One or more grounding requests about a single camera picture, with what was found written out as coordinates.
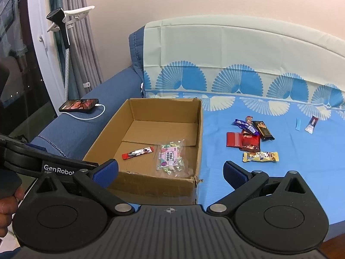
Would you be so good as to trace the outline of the person's left hand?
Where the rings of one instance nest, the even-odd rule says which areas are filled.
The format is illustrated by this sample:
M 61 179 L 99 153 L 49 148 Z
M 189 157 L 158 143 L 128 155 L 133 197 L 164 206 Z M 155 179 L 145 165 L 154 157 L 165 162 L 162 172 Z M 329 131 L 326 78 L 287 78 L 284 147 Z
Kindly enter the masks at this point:
M 5 237 L 8 227 L 12 223 L 12 215 L 18 209 L 19 201 L 22 201 L 25 191 L 22 186 L 18 187 L 13 196 L 2 198 L 0 203 L 0 237 Z

